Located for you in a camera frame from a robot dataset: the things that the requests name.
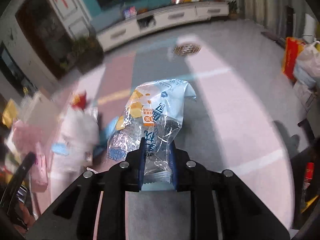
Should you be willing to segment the clear blue snack bag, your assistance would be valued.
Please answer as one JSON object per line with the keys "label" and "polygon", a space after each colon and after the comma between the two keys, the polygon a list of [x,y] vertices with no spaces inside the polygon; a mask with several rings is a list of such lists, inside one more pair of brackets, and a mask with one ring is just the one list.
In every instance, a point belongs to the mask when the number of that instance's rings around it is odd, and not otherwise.
{"label": "clear blue snack bag", "polygon": [[109,137],[107,159],[124,161],[144,139],[144,183],[170,183],[169,146],[182,128],[186,98],[196,99],[196,93],[189,82],[180,79],[136,87]]}

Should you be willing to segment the blue textured pouch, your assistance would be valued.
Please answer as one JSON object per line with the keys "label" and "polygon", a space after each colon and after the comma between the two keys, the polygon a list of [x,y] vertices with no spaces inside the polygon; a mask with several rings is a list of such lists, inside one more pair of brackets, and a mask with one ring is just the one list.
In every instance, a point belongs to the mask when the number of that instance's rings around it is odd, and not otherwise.
{"label": "blue textured pouch", "polygon": [[106,128],[105,128],[106,139],[108,139],[112,135],[112,133],[114,132],[114,129],[116,128],[116,124],[117,124],[118,120],[119,120],[119,117],[116,116],[106,126]]}

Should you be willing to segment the striped pink grey tablecloth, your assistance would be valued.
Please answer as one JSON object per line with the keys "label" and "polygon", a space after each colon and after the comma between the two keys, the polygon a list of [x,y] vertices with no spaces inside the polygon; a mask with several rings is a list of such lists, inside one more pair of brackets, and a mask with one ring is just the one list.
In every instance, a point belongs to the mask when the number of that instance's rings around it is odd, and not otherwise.
{"label": "striped pink grey tablecloth", "polygon": [[202,108],[187,107],[177,136],[177,191],[140,193],[132,166],[80,177],[71,218],[68,189],[27,239],[289,239],[292,175],[285,147],[261,103],[206,45],[188,56]]}

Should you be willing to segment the translucent white plastic bag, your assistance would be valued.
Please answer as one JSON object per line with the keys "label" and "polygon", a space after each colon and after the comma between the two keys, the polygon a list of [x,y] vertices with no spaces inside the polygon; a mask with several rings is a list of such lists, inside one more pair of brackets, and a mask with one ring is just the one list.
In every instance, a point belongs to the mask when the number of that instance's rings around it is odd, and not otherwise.
{"label": "translucent white plastic bag", "polygon": [[93,164],[93,150],[99,142],[98,109],[69,108],[62,118],[57,141],[52,144],[51,170],[79,172]]}

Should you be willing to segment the red yellow snack wrapper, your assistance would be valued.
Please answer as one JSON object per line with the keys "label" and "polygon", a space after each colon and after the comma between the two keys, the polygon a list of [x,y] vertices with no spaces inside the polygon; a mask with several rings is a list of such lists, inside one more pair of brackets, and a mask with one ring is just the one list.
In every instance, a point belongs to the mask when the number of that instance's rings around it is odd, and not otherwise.
{"label": "red yellow snack wrapper", "polygon": [[86,96],[87,96],[86,91],[78,93],[78,94],[74,94],[72,101],[71,101],[72,109],[84,110],[86,108],[86,104],[87,104]]}

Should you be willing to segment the pink plastic package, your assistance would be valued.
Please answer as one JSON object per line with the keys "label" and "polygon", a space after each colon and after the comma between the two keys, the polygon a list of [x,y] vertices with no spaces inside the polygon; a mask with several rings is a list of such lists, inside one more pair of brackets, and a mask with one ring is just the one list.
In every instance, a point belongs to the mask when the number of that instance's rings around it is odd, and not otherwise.
{"label": "pink plastic package", "polygon": [[11,128],[5,144],[20,163],[29,152],[35,154],[35,163],[30,169],[31,192],[42,193],[46,191],[48,174],[46,156],[42,147],[42,130],[17,120]]}

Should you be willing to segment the white TV cabinet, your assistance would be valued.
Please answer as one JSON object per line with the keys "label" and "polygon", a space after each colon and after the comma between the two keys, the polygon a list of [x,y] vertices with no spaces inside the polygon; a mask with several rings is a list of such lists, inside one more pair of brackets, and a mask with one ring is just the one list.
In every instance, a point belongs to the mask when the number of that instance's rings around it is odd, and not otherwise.
{"label": "white TV cabinet", "polygon": [[228,17],[226,2],[191,2],[151,10],[118,22],[96,35],[103,51],[109,51],[136,38],[213,17]]}

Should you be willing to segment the red gift bag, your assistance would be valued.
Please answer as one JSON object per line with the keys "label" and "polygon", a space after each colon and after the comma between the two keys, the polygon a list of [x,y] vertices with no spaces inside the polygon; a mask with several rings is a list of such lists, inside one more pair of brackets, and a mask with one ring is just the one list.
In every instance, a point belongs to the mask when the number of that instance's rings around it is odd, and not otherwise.
{"label": "red gift bag", "polygon": [[295,82],[296,78],[293,75],[297,56],[304,49],[305,42],[300,38],[287,37],[285,40],[285,51],[281,65],[282,73],[291,81]]}

